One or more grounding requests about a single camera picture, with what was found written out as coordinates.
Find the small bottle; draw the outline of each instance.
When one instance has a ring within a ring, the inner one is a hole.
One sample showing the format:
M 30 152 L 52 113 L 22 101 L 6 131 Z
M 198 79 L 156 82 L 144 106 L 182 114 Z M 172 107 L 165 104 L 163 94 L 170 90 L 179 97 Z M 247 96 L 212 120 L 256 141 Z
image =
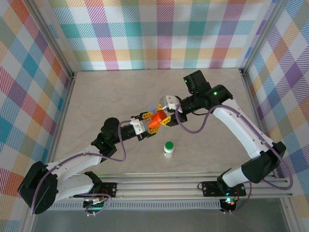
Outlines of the small bottle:
M 172 156 L 174 152 L 174 144 L 173 142 L 171 141 L 168 141 L 165 143 L 165 146 L 164 146 L 164 155 L 169 158 Z

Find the orange object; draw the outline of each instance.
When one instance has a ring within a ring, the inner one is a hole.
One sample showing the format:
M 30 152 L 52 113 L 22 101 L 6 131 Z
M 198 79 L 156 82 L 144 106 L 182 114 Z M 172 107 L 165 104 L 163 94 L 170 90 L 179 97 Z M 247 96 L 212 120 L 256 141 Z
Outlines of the orange object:
M 162 122 L 168 116 L 163 110 L 158 110 L 154 115 L 151 116 L 151 121 L 148 122 L 148 126 L 150 129 L 157 128 L 160 126 L 160 122 Z

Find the table surface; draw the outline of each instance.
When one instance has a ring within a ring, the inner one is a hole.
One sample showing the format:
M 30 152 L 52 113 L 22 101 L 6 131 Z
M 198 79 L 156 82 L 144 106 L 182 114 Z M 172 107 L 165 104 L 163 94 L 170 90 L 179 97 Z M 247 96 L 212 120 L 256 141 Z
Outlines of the table surface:
M 80 72 L 70 100 L 55 160 L 84 149 L 100 132 L 104 121 L 116 117 L 120 121 L 148 111 L 165 95 L 189 96 L 183 77 L 195 70 L 143 70 Z M 214 87 L 224 85 L 245 114 L 253 121 L 253 113 L 238 69 L 204 69 L 207 81 Z M 188 115 L 185 126 L 197 130 L 204 117 Z M 164 144 L 173 141 L 174 154 L 166 158 Z M 215 116 L 210 116 L 205 129 L 189 134 L 179 126 L 160 127 L 159 133 L 138 141 L 124 142 L 127 160 L 105 161 L 87 168 L 96 174 L 223 172 L 249 160 L 245 149 L 233 133 Z M 113 158 L 121 159 L 119 144 Z

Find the green bottle cap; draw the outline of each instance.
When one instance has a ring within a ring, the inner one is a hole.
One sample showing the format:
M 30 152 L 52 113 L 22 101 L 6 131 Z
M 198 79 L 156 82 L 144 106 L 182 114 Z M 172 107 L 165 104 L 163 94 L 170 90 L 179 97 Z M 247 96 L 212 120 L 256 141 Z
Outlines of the green bottle cap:
M 172 150 L 172 149 L 174 148 L 173 142 L 171 142 L 171 141 L 166 142 L 166 143 L 165 143 L 165 148 L 166 148 L 167 150 Z

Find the black mounting bracket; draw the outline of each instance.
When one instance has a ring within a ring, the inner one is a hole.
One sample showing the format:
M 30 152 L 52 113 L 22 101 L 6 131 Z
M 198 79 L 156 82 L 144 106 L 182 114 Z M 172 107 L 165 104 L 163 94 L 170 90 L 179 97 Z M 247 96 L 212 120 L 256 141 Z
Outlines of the black mounting bracket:
M 109 194 L 112 198 L 116 197 L 116 192 L 117 192 L 117 183 L 115 182 L 102 182 L 100 184 L 100 189 L 102 190 L 102 193 L 107 193 Z M 105 202 L 101 201 L 97 204 L 93 204 L 92 201 L 84 201 L 83 202 L 83 208 L 87 208 L 89 213 L 93 213 L 96 212 L 98 210 L 101 210 L 103 207 L 105 207 Z
M 246 189 L 243 184 L 232 187 L 227 192 L 222 192 L 218 187 L 217 181 L 203 181 L 202 191 L 204 197 L 243 197 L 246 196 Z
M 238 203 L 238 201 L 231 204 L 230 202 L 226 202 L 226 200 L 220 200 L 220 206 L 221 206 L 220 211 L 222 211 L 222 212 L 227 212 L 227 211 L 230 211 L 230 210 L 234 211 L 237 207 L 237 203 Z

